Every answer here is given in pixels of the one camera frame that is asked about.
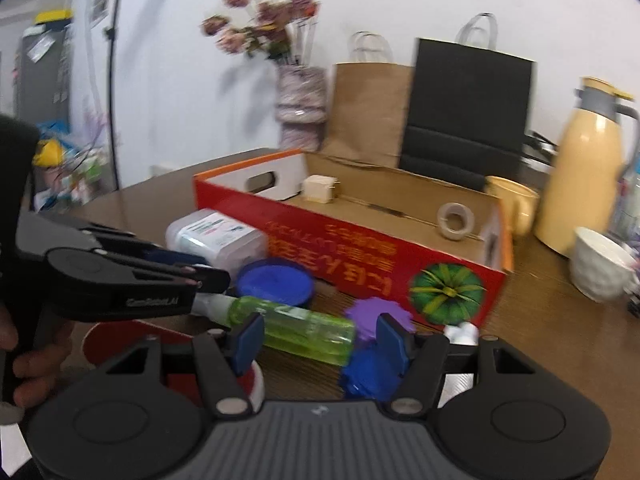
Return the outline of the person's left hand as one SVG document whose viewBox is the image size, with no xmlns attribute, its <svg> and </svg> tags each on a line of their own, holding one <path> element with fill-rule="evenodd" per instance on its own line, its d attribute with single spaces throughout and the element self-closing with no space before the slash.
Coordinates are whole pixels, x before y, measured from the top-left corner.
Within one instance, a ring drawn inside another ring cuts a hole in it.
<svg viewBox="0 0 640 480">
<path fill-rule="evenodd" d="M 33 408 L 47 399 L 58 380 L 63 362 L 72 352 L 74 327 L 74 322 L 64 322 L 50 344 L 15 359 L 13 373 L 21 379 L 21 383 L 14 391 L 16 406 Z"/>
</svg>

